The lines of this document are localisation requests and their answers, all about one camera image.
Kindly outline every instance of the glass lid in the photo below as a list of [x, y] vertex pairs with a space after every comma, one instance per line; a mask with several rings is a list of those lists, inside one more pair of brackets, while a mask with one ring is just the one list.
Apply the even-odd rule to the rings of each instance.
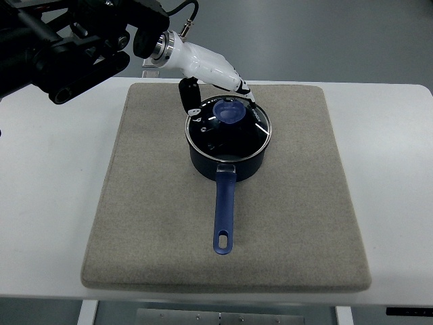
[[251, 158], [269, 143], [271, 124], [257, 105], [239, 96], [209, 98], [187, 118], [189, 144], [208, 158], [231, 162]]

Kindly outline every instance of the metal plate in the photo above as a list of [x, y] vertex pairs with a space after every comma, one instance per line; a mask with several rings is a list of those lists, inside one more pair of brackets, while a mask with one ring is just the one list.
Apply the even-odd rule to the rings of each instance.
[[137, 310], [135, 325], [304, 325], [302, 316], [262, 315], [257, 313], [218, 313], [169, 309]]

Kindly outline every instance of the gray floor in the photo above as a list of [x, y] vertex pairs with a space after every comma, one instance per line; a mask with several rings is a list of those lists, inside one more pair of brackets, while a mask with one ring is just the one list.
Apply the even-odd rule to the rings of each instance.
[[[181, 0], [160, 2], [168, 11]], [[433, 92], [431, 0], [199, 2], [188, 41], [223, 54], [246, 80], [413, 83]], [[191, 11], [187, 7], [174, 16], [170, 28], [180, 31]], [[118, 76], [140, 77], [142, 60], [132, 55], [132, 42], [127, 51], [131, 63]], [[160, 77], [182, 75], [162, 70]], [[0, 325], [76, 324], [79, 306], [79, 301], [0, 299]], [[133, 324], [142, 306], [101, 303], [96, 323]], [[308, 324], [335, 324], [326, 308], [302, 312], [310, 313]], [[356, 307], [352, 312], [355, 325], [433, 322], [386, 316], [385, 307]]]

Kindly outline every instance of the gray felt mat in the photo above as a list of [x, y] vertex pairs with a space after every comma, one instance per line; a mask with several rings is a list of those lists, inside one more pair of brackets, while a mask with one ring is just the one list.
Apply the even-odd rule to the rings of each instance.
[[[201, 86], [202, 98], [222, 93]], [[212, 248], [216, 186], [189, 159], [176, 84], [132, 85], [83, 263], [90, 288], [353, 292], [371, 278], [323, 92], [252, 86], [273, 125], [237, 183], [233, 250]]]

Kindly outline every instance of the pot handle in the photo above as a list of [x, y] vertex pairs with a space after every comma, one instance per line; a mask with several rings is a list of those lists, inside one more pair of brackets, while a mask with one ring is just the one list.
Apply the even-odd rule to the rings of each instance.
[[234, 165], [219, 165], [216, 170], [214, 251], [220, 255], [233, 248], [233, 210], [236, 172]]

